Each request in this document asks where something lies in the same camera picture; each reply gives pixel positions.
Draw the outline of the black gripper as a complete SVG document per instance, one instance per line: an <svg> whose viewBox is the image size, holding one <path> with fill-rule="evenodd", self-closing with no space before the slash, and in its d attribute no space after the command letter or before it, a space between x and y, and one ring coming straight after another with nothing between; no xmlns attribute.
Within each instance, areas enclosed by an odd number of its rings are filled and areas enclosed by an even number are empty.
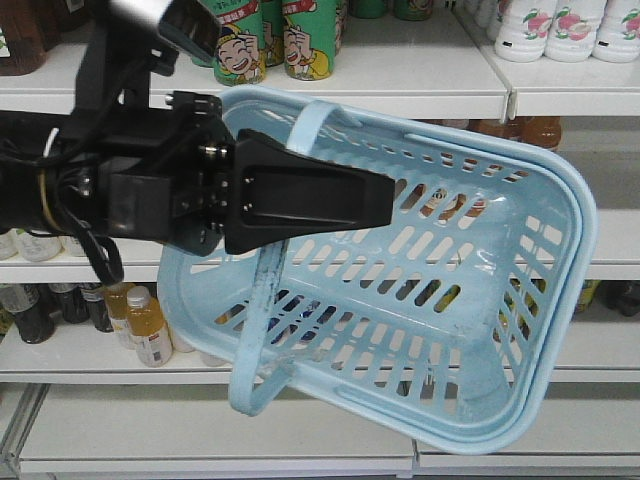
<svg viewBox="0 0 640 480"><path fill-rule="evenodd" d="M115 107L96 151L94 222L100 236L154 241L198 256L219 244L222 166L206 154L232 136L214 95L174 91L167 109ZM295 153L239 131L229 177L224 246L243 254L289 238L386 226L395 182L383 174Z"/></svg>

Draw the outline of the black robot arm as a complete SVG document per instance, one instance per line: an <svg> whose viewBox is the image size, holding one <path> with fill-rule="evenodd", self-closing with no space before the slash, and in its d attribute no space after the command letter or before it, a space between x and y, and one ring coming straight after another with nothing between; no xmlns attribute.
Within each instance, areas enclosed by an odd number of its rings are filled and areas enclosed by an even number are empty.
<svg viewBox="0 0 640 480"><path fill-rule="evenodd" d="M111 268L119 239L206 256L392 220L388 176L321 160L238 126L219 97L1 115L1 227L76 238Z"/></svg>

